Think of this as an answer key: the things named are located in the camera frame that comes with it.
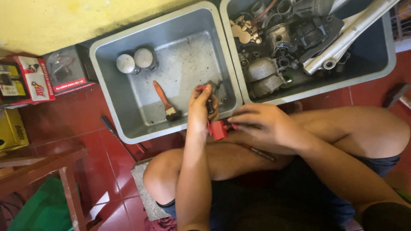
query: yellow wall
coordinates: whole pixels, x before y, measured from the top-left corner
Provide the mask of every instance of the yellow wall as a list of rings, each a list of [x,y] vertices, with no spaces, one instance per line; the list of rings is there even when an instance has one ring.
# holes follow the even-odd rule
[[[0,56],[43,55],[197,0],[1,0]]]

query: spring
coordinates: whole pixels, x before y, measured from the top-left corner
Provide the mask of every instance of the spring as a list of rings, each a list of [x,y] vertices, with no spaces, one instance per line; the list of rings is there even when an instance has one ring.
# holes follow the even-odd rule
[[[211,115],[215,112],[214,108],[212,107],[212,100],[210,100],[210,99],[207,100],[206,106],[207,106],[207,111],[208,111],[209,115]]]

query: orange brush handle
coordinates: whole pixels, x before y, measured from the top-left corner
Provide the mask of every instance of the orange brush handle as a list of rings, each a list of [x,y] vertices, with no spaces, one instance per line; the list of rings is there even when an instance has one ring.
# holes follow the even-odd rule
[[[158,96],[160,97],[161,101],[164,104],[164,111],[169,110],[173,106],[168,102],[166,95],[164,94],[163,89],[161,89],[160,85],[158,85],[157,81],[153,81],[154,89],[157,92]]]

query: dirty tub bottom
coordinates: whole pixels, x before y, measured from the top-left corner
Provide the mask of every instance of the dirty tub bottom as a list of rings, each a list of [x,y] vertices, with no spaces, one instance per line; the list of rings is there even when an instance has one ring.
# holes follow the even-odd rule
[[[187,116],[188,100],[196,85],[209,80],[217,83],[222,78],[209,32],[155,47],[159,67],[155,71],[128,74],[140,114],[146,126],[166,121],[164,105],[157,95],[153,80],[157,81],[170,104]],[[216,96],[224,96],[217,90]]]

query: yellow box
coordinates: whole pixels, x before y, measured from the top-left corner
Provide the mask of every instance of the yellow box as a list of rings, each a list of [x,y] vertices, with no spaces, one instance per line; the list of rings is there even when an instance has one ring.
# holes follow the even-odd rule
[[[0,152],[27,145],[28,139],[18,109],[0,111]]]

